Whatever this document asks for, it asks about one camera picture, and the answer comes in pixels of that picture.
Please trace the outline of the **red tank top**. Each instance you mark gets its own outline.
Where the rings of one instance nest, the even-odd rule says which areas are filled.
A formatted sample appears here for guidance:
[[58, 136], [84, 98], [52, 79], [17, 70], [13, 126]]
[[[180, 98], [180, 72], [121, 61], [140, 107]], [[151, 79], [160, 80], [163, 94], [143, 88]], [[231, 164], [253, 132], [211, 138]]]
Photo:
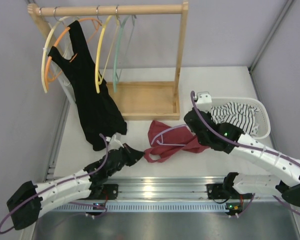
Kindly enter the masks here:
[[185, 126], [169, 126], [153, 120], [147, 133], [150, 148], [144, 151], [149, 163], [163, 163], [179, 151], [199, 154], [209, 149]]

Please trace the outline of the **purple hanger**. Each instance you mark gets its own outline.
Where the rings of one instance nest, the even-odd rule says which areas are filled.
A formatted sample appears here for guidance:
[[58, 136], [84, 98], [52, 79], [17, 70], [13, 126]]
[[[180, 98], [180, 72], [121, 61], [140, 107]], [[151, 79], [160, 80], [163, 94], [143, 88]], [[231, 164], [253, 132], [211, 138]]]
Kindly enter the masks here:
[[148, 136], [150, 150], [158, 155], [180, 150], [192, 150], [198, 147], [197, 138], [185, 124], [175, 127], [155, 125], [149, 130]]

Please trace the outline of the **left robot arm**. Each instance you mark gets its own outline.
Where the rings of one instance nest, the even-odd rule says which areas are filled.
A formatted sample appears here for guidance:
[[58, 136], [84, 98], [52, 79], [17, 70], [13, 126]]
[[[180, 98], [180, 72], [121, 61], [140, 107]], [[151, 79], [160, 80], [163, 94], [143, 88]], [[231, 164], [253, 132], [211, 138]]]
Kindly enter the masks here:
[[13, 229], [23, 230], [64, 204], [99, 198], [109, 177], [123, 167], [133, 166], [144, 154], [143, 151], [124, 144], [109, 150], [102, 159], [72, 175], [43, 183], [23, 183], [6, 203], [11, 213]]

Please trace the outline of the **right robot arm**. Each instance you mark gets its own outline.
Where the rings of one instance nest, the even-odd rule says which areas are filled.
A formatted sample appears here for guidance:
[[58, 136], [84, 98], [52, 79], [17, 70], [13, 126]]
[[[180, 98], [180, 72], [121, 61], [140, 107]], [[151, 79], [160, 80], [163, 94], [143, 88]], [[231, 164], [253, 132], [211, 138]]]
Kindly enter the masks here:
[[222, 189], [228, 198], [266, 194], [300, 207], [300, 160], [284, 155], [230, 123], [215, 124], [209, 114], [192, 109], [183, 118], [199, 144], [242, 158], [267, 171], [267, 175], [230, 172]]

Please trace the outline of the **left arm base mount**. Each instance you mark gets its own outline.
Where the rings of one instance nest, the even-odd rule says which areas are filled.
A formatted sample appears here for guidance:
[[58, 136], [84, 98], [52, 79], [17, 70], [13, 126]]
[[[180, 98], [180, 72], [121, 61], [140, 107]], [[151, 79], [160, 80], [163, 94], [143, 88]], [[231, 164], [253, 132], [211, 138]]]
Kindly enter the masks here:
[[103, 184], [97, 186], [91, 192], [91, 199], [93, 200], [103, 200], [103, 203], [94, 203], [98, 207], [94, 207], [94, 210], [101, 208], [102, 212], [91, 212], [90, 215], [92, 216], [100, 216], [103, 215], [107, 210], [107, 203], [109, 200], [115, 200], [118, 197], [118, 184]]

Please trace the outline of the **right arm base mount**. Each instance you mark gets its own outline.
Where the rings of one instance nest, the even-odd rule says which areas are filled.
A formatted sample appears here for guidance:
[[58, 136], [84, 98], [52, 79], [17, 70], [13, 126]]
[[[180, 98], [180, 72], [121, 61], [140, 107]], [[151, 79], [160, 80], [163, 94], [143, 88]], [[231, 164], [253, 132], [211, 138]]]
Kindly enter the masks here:
[[207, 196], [209, 200], [217, 204], [225, 204], [226, 214], [229, 218], [238, 218], [240, 214], [252, 202], [254, 195], [252, 193], [240, 194], [234, 189], [226, 189], [222, 183], [210, 183], [206, 185]]

